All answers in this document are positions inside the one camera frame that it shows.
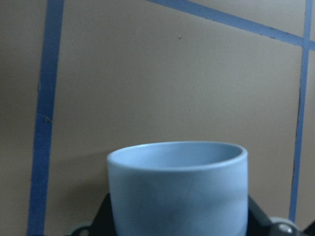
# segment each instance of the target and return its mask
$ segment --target metal screw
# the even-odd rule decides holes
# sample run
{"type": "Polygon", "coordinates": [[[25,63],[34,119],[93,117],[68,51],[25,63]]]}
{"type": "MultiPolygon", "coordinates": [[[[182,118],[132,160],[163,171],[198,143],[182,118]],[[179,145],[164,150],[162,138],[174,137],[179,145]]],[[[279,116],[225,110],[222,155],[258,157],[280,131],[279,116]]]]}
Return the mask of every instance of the metal screw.
{"type": "Polygon", "coordinates": [[[293,229],[287,224],[279,224],[279,230],[287,234],[293,233],[293,229]]]}

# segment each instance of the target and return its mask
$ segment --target blue painter's tape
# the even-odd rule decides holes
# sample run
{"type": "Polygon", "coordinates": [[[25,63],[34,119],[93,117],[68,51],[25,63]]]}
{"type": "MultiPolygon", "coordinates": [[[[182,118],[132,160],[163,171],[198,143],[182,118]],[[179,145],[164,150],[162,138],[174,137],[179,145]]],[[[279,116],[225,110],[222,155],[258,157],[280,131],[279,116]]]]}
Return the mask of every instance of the blue painter's tape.
{"type": "Polygon", "coordinates": [[[303,45],[302,45],[303,51],[302,51],[301,78],[300,78],[300,97],[299,97],[299,109],[298,109],[298,118],[297,118],[297,126],[296,126],[295,150],[294,150],[294,169],[293,169],[290,210],[289,210],[289,219],[293,222],[295,222],[296,206],[297,206],[297,198],[298,198],[299,176],[300,176],[300,163],[301,163],[302,137],[303,137],[303,120],[304,120],[307,70],[308,70],[309,49],[310,49],[312,4],[313,4],[313,0],[306,0],[304,38],[303,38],[303,45]]]}
{"type": "Polygon", "coordinates": [[[247,30],[253,33],[274,38],[286,43],[302,46],[303,38],[272,27],[268,27],[253,21],[233,16],[221,11],[214,10],[187,0],[147,0],[166,7],[170,7],[191,15],[199,16],[228,26],[247,30]]]}
{"type": "Polygon", "coordinates": [[[64,0],[48,0],[35,120],[28,236],[44,235],[55,87],[64,0]]]}

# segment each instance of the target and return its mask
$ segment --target black mount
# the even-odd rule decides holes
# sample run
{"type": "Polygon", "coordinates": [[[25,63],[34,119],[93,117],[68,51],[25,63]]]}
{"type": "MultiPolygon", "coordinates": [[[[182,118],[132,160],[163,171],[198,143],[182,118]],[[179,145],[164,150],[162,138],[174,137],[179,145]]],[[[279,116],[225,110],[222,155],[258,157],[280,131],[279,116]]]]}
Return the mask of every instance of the black mount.
{"type": "MultiPolygon", "coordinates": [[[[109,194],[104,198],[91,226],[81,227],[75,230],[70,236],[82,235],[117,236],[109,194]]],[[[249,197],[247,236],[315,236],[315,221],[303,232],[285,222],[272,223],[255,201],[249,197]]]]}

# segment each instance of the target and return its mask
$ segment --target tape line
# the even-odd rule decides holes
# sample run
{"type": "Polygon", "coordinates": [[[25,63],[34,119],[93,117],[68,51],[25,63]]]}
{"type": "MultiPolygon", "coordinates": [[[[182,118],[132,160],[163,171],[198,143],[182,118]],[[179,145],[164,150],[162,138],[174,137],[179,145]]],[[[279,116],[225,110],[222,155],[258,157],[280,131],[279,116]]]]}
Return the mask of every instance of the tape line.
{"type": "Polygon", "coordinates": [[[63,2],[47,1],[33,144],[28,236],[44,235],[63,2]]]}
{"type": "Polygon", "coordinates": [[[176,9],[191,15],[199,16],[208,20],[223,23],[238,29],[264,35],[286,43],[302,46],[303,38],[291,33],[274,29],[250,20],[246,20],[231,14],[227,14],[212,8],[199,5],[187,0],[147,0],[172,9],[176,9]]]}
{"type": "Polygon", "coordinates": [[[305,109],[305,100],[306,100],[307,70],[308,70],[308,64],[309,64],[312,4],[313,4],[313,0],[306,0],[304,38],[303,38],[303,45],[302,45],[303,50],[302,50],[301,78],[300,78],[300,97],[299,97],[299,109],[298,109],[298,118],[297,118],[297,126],[296,126],[293,177],[292,177],[290,209],[289,209],[289,220],[291,220],[292,222],[295,222],[297,200],[298,200],[298,187],[299,187],[302,138],[303,138],[303,121],[304,121],[304,109],[305,109]]]}

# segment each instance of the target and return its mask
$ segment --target ceramic cup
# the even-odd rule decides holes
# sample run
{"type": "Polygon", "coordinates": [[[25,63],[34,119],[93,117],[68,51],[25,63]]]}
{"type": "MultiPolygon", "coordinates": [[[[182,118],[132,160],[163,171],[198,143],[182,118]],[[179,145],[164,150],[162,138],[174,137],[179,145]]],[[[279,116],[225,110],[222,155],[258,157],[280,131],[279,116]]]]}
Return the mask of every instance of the ceramic cup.
{"type": "Polygon", "coordinates": [[[247,151],[206,141],[126,147],[108,155],[118,236],[245,236],[247,151]]]}

